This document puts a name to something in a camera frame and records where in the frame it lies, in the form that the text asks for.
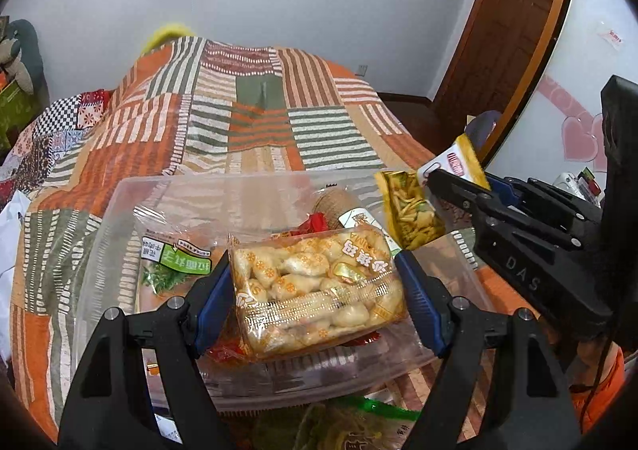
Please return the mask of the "yellow white chip bag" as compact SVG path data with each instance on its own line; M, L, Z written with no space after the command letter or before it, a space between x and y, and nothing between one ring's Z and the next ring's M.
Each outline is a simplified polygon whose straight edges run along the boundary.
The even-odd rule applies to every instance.
M379 171L375 181L383 197L387 231L402 249L415 250L465 221L460 206L438 197L430 189L428 178L436 169L491 190L466 134L416 171Z

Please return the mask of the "green pea snack bag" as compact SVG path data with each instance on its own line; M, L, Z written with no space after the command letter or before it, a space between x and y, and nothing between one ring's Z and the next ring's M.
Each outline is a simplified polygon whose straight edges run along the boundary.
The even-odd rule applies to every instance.
M399 449L419 412L371 398L345 396L269 410L257 417L255 449Z

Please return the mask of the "round cracker roll pack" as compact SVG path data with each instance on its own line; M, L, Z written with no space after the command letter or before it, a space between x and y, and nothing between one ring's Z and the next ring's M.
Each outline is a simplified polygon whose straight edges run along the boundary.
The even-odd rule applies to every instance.
M348 229L355 226L373 226L382 232L392 255L397 255L401 247L361 203L361 200L347 188L331 185L316 193L313 212L322 214L330 229Z

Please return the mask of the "clear plastic storage bin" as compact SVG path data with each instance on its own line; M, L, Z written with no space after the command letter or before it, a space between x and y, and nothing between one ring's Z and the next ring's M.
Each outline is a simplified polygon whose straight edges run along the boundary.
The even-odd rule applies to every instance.
M198 246L223 248L228 238L259 241L304 222L317 194L342 188L378 223L385 221L373 171L286 171L245 175L133 177L122 180L105 211L85 268L76 307L71 363L77 366L108 307L126 314L154 310L162 299L143 285L142 237L185 234ZM267 363L234 366L203 356L198 366L215 407L248 412L357 393L437 362L412 322L389 325L378 340L336 346Z

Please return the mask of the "brown wooden door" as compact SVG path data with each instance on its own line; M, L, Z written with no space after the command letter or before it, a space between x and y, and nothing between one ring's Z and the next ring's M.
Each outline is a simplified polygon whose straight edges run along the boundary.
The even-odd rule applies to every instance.
M566 8L567 0L474 1L433 100L431 151L447 148L470 116L495 111L494 130L477 151L481 162L489 162L538 82Z

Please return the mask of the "white plastic bag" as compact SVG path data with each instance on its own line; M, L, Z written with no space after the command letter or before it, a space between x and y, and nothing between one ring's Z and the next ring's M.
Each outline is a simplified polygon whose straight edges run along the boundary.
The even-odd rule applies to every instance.
M11 358L10 303L18 237L29 204L29 198L23 192L16 191L2 209L0 217L0 350L1 361L5 364Z

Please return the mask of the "patchwork striped bedspread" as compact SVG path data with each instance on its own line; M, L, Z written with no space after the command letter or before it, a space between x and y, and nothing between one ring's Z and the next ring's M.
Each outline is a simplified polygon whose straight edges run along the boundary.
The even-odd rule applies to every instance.
M30 200L10 306L15 392L55 439L97 229L127 177L416 168L433 155L346 68L300 49L181 37L120 85L56 100L6 156Z

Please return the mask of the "green patterned box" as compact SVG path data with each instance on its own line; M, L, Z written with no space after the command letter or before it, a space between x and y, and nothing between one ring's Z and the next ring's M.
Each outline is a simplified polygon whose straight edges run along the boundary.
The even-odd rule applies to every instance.
M12 81L1 91L0 148L6 155L15 145L20 133L40 114L41 106L35 95L29 95Z

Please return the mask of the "yellow pillow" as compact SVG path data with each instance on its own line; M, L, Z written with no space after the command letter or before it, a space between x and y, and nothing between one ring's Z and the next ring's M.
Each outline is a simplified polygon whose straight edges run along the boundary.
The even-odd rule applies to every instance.
M179 22L171 22L156 29L145 42L141 55L144 56L163 44L180 39L181 37L196 37L189 27Z

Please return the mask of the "grey stuffed toy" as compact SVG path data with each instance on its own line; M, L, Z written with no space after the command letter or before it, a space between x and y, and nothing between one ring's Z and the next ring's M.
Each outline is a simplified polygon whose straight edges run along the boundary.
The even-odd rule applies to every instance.
M35 27L18 19L6 26L1 41L1 68L28 95L38 95L44 85L43 61Z

